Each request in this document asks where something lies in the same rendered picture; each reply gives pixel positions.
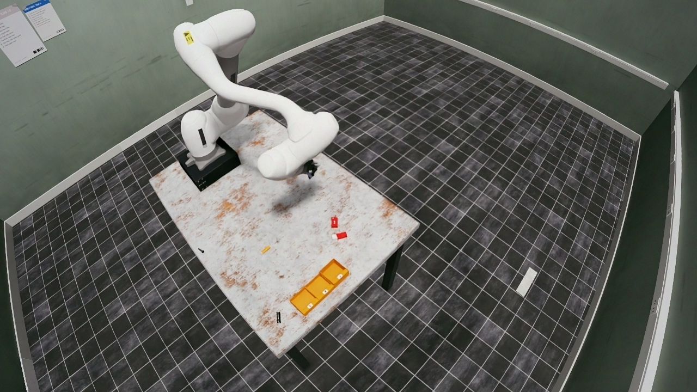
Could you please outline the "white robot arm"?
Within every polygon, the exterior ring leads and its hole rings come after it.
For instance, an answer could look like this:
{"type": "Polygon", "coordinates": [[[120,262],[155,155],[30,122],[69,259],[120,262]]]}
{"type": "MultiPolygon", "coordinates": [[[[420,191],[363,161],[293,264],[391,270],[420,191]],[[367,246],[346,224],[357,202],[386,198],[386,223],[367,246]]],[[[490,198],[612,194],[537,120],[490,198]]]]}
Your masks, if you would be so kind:
{"type": "Polygon", "coordinates": [[[202,171],[225,155],[225,149],[215,142],[246,118],[253,105],[274,110],[287,121],[288,139],[263,153],[257,163],[263,177],[281,181],[298,176],[307,161],[328,148],[339,126],[333,114],[312,114],[283,96],[237,85],[239,53],[255,27],[249,11],[233,9],[199,24],[185,22],[174,30],[176,49],[185,65],[217,94],[211,109],[192,110],[181,121],[182,137],[190,151],[185,164],[195,164],[202,171]]]}

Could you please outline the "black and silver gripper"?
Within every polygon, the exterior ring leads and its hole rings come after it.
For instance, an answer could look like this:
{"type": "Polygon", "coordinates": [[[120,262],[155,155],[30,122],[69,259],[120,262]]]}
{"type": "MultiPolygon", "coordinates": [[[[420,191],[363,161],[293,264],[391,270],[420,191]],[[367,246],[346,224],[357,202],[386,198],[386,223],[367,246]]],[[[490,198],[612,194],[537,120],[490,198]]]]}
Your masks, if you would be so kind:
{"type": "Polygon", "coordinates": [[[304,164],[303,172],[301,172],[299,175],[304,174],[308,176],[308,179],[311,179],[317,171],[317,168],[320,167],[320,164],[317,164],[317,161],[310,160],[306,164],[304,164]],[[309,172],[309,170],[311,172],[309,172]]]}

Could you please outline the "orange three-compartment tray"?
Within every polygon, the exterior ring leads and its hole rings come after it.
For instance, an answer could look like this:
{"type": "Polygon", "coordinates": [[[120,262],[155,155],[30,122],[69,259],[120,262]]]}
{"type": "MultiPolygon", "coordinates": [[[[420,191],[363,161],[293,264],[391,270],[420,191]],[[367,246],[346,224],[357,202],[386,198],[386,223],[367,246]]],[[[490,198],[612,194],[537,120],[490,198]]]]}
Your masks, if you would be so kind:
{"type": "Polygon", "coordinates": [[[334,258],[319,272],[316,277],[290,299],[290,303],[304,317],[349,276],[349,270],[334,258]]]}

